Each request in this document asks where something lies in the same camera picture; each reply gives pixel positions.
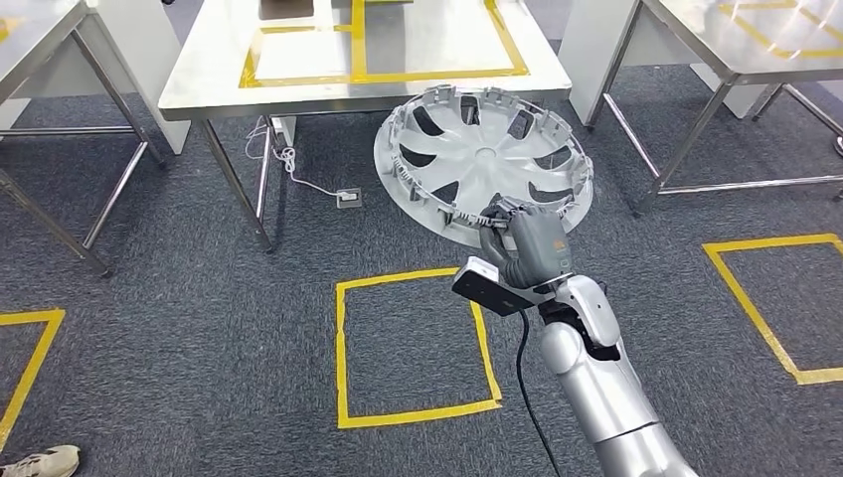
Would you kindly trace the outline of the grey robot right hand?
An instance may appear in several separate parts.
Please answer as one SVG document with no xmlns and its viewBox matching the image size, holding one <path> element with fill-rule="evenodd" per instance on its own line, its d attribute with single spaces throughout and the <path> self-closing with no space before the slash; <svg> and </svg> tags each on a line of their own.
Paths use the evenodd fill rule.
<svg viewBox="0 0 843 477">
<path fill-rule="evenodd" d="M 508 285 L 527 289 L 573 270 L 568 238 L 557 212 L 515 198 L 496 196 L 481 215 L 505 221 L 515 243 L 517 256 L 512 257 L 499 228 L 479 230 L 481 248 Z"/>
</svg>

